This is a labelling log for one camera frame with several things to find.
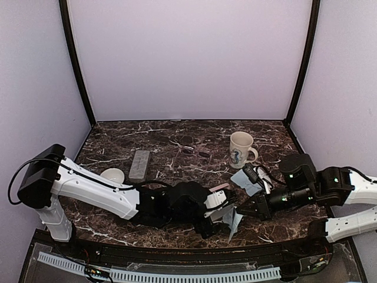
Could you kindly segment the light blue cleaning cloth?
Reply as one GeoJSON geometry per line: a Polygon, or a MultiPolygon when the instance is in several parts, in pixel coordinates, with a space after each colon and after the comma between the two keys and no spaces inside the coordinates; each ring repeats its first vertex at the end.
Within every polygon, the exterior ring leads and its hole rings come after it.
{"type": "Polygon", "coordinates": [[[243,218],[243,215],[237,213],[237,208],[232,207],[227,213],[222,217],[224,224],[228,225],[230,229],[229,238],[227,243],[229,244],[232,237],[238,232],[238,226],[243,218]]]}

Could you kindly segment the pink glasses case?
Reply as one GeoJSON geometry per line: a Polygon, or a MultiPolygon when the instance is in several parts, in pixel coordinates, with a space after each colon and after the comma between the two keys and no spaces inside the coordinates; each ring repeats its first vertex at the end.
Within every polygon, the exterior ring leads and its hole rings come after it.
{"type": "Polygon", "coordinates": [[[223,184],[217,185],[213,188],[210,188],[209,191],[216,192],[218,190],[228,189],[229,187],[230,187],[230,185],[228,183],[223,183],[223,184]]]}

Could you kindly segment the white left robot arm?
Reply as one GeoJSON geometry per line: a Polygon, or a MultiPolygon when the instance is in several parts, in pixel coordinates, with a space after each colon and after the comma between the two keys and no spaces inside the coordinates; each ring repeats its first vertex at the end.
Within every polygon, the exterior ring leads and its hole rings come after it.
{"type": "Polygon", "coordinates": [[[26,161],[11,180],[22,170],[26,172],[17,191],[18,200],[10,200],[10,204],[33,208],[51,238],[70,257],[78,257],[83,244],[74,237],[74,224],[66,217],[59,196],[107,210],[136,225],[163,228],[171,223],[189,223],[204,239],[223,226],[217,213],[225,212],[236,201],[236,194],[226,187],[212,191],[197,182],[174,186],[154,180],[117,183],[73,162],[60,144],[26,161]]]}

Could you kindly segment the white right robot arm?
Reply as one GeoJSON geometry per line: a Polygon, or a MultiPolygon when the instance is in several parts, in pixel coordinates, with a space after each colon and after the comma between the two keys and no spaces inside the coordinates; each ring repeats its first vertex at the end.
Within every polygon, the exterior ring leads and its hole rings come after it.
{"type": "Polygon", "coordinates": [[[284,180],[274,187],[274,178],[259,165],[245,164],[231,181],[249,196],[237,212],[261,221],[270,220],[275,212],[316,204],[332,206],[369,204],[372,208],[353,215],[312,221],[300,250],[314,255],[329,243],[376,229],[376,178],[350,166],[316,170],[308,154],[291,154],[279,163],[284,180]]]}

